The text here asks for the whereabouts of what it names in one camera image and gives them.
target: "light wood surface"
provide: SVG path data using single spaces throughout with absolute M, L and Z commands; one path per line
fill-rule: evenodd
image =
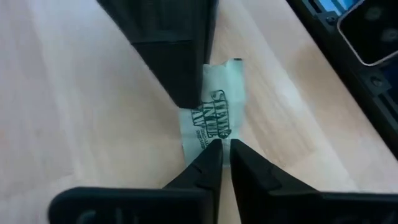
M 319 190 L 398 192 L 398 163 L 285 1 L 221 0 L 212 63 L 245 61 L 244 141 Z M 0 0 L 0 220 L 78 185 L 159 188 L 177 108 L 95 0 Z M 220 223 L 239 223 L 228 170 Z

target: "paper tag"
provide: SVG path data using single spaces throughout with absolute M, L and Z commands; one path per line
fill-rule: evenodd
M 243 61 L 231 59 L 221 65 L 203 66 L 201 105 L 180 110 L 182 146 L 187 166 L 214 139 L 223 142 L 224 166 L 229 166 L 231 139 L 239 139 L 244 118 Z

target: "screw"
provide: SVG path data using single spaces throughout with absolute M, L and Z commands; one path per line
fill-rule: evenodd
M 380 87 L 383 85 L 383 81 L 378 77 L 371 77 L 371 82 L 376 87 Z
M 334 18 L 334 17 L 327 17 L 327 18 L 326 18 L 326 22 L 327 22 L 329 25 L 335 25 L 335 23 L 336 23 L 336 18 Z

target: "black plastic part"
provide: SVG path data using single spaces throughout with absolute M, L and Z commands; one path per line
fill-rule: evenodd
M 98 0 L 175 104 L 200 104 L 218 0 Z
M 242 224 L 398 223 L 398 195 L 318 192 L 237 139 L 231 172 Z
M 214 140 L 164 189 L 78 187 L 57 195 L 53 224 L 215 224 L 220 200 L 223 147 Z
M 317 12 L 310 1 L 287 0 L 372 125 L 398 157 L 398 106 L 383 74 L 386 66 L 397 62 L 391 60 L 377 67 L 363 65 L 337 31 L 337 13 Z M 330 18 L 335 18 L 336 22 L 330 22 Z

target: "black plastic frame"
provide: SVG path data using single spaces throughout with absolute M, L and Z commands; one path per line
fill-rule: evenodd
M 314 3 L 320 4 L 318 0 L 287 2 L 384 142 L 395 157 L 398 157 L 398 105 L 389 95 L 391 86 L 381 71 L 387 64 L 378 67 L 363 65 L 338 33 L 336 12 L 324 11 L 322 7 L 314 9 Z

